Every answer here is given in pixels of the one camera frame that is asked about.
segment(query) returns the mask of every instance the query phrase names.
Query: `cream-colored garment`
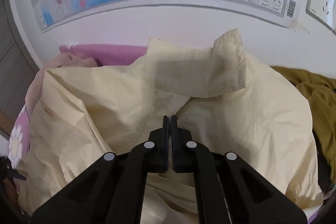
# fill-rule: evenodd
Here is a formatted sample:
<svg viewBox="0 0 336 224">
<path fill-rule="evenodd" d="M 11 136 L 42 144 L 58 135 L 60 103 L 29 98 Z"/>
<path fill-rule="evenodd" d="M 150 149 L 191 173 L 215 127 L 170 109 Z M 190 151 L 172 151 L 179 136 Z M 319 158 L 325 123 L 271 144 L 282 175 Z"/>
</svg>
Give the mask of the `cream-colored garment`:
<svg viewBox="0 0 336 224">
<path fill-rule="evenodd" d="M 129 152 L 174 114 L 195 141 L 238 153 L 299 207 L 322 203 L 307 100 L 245 54 L 232 30 L 212 49 L 151 38 L 130 66 L 46 71 L 18 167 L 27 176 L 20 205 L 32 214 L 104 152 Z M 149 174 L 142 223 L 197 223 L 192 175 Z"/>
</svg>

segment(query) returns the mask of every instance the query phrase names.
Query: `purple cloth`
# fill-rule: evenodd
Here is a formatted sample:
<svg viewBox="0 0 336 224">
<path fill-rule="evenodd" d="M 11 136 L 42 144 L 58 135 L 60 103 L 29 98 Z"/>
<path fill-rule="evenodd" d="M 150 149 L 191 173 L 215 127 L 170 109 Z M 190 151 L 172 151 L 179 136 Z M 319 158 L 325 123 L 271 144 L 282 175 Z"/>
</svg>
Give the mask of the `purple cloth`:
<svg viewBox="0 0 336 224">
<path fill-rule="evenodd" d="M 60 46 L 61 52 L 71 52 L 78 56 L 92 57 L 101 66 L 128 66 L 145 55 L 147 47 L 121 45 L 76 45 Z"/>
</svg>

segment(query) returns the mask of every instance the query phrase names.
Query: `barcode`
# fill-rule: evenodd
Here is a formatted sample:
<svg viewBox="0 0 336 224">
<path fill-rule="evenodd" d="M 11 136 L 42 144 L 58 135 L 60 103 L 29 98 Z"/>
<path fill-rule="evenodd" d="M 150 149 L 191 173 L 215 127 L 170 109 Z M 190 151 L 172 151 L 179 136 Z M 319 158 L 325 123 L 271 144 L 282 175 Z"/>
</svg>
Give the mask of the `barcode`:
<svg viewBox="0 0 336 224">
<path fill-rule="evenodd" d="M 295 10 L 295 5 L 296 5 L 295 1 L 293 1 L 293 0 L 289 1 L 288 10 L 287 10 L 287 16 L 293 17 L 294 10 Z"/>
</svg>

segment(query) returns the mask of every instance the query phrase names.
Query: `beige shirt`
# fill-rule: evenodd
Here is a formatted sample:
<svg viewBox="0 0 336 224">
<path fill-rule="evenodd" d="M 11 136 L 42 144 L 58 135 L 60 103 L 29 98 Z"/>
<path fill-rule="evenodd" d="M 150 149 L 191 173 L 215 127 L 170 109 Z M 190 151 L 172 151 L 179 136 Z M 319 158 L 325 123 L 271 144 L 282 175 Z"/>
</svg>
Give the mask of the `beige shirt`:
<svg viewBox="0 0 336 224">
<path fill-rule="evenodd" d="M 212 49 L 151 38 L 130 66 L 46 71 L 31 118 L 20 205 L 30 214 L 104 152 L 129 152 L 177 114 L 210 151 L 236 152 L 301 208 L 322 203 L 307 100 L 245 54 L 238 30 Z M 150 174 L 142 223 L 197 223 L 192 174 Z"/>
</svg>

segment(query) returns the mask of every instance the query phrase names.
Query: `white flower print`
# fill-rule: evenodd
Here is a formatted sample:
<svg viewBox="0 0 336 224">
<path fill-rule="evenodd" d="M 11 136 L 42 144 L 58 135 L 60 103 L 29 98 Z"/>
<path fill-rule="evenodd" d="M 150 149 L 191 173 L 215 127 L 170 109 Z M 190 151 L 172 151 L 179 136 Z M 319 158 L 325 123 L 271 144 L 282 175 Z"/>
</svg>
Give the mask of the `white flower print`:
<svg viewBox="0 0 336 224">
<path fill-rule="evenodd" d="M 23 108 L 21 109 L 19 116 L 17 116 L 18 118 L 24 113 L 24 111 L 26 110 L 26 104 L 23 106 Z"/>
<path fill-rule="evenodd" d="M 8 158 L 12 162 L 12 168 L 15 169 L 22 157 L 22 132 L 21 125 L 13 127 L 9 138 L 9 154 Z"/>
</svg>

